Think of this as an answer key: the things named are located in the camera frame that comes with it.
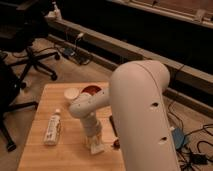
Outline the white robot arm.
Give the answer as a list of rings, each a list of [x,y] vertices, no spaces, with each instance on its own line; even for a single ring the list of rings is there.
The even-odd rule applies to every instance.
[[[90,114],[111,108],[126,171],[181,171],[163,101],[169,81],[159,61],[128,62],[113,72],[107,88],[79,95],[69,111],[93,133]]]

